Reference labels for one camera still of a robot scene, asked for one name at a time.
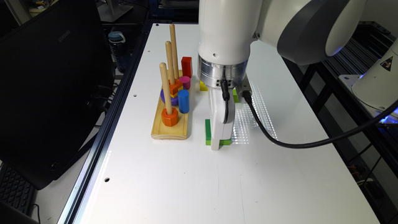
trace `black bottle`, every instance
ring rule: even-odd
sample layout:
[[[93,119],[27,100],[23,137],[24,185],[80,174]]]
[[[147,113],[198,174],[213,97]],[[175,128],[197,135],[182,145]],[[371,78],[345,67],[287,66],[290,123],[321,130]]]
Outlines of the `black bottle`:
[[[130,52],[123,33],[120,31],[110,32],[108,34],[109,45],[111,46],[112,55],[121,73],[127,69],[130,64]]]

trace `keyboard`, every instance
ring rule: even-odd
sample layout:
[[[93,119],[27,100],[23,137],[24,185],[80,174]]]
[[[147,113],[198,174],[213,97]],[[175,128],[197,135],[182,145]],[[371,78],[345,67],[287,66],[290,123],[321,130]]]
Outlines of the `keyboard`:
[[[0,169],[0,201],[25,215],[29,215],[30,205],[36,189],[23,177],[2,163]]]

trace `white tabletop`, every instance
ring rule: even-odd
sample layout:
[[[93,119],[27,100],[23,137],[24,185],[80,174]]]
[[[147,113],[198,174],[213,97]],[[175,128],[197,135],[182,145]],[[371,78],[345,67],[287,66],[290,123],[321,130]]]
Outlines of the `white tabletop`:
[[[379,223],[333,145],[285,149],[269,142],[237,104],[234,141],[205,145],[207,92],[199,91],[197,25],[176,25],[178,56],[193,58],[188,139],[154,140],[159,63],[169,26],[153,26],[81,223]],[[257,111],[279,140],[326,138],[275,48],[255,42],[247,74]]]

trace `wooden dowel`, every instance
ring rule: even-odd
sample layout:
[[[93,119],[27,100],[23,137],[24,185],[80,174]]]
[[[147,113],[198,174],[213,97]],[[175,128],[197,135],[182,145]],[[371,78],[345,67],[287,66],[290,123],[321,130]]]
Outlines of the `wooden dowel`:
[[[174,79],[174,66],[173,66],[173,56],[172,56],[172,43],[170,41],[166,41],[166,53],[167,53],[167,65],[169,66],[169,78],[170,84],[175,84]]]
[[[174,26],[174,24],[170,24],[170,36],[171,36],[171,39],[172,39],[174,78],[175,79],[179,79],[180,78],[180,74],[178,72],[177,41],[175,39],[175,26]]]
[[[160,74],[162,75],[163,94],[166,104],[167,115],[173,114],[172,100],[170,99],[169,79],[167,78],[167,68],[165,63],[160,63]]]

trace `green rectangular block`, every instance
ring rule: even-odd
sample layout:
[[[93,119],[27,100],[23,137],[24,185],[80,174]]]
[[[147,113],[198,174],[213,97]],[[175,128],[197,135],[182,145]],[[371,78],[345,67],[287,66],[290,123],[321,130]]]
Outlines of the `green rectangular block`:
[[[232,94],[234,95],[234,101],[235,101],[235,103],[239,103],[238,94],[236,93],[236,90],[235,90],[235,89],[232,90]]]
[[[206,145],[211,145],[211,128],[210,119],[205,120],[205,131],[206,131]],[[229,146],[231,144],[231,139],[220,140],[220,146]]]

